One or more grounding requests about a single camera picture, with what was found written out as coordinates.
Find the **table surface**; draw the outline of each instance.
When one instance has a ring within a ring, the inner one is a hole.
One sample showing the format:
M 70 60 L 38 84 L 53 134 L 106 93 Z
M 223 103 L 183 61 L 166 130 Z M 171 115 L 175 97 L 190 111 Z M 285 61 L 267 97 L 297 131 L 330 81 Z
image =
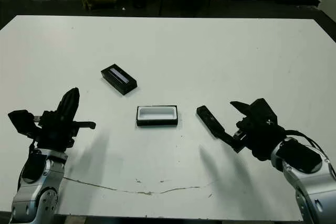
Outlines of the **table surface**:
M 0 211 L 30 144 L 7 113 L 54 110 L 72 87 L 75 120 L 97 127 L 67 150 L 60 214 L 301 219 L 283 174 L 213 138 L 203 104 L 233 134 L 242 115 L 229 102 L 265 98 L 336 162 L 336 44 L 314 20 L 17 16 L 0 49 Z M 101 77 L 113 63 L 138 82 L 125 96 Z M 177 105 L 178 126 L 137 127 L 138 105 Z

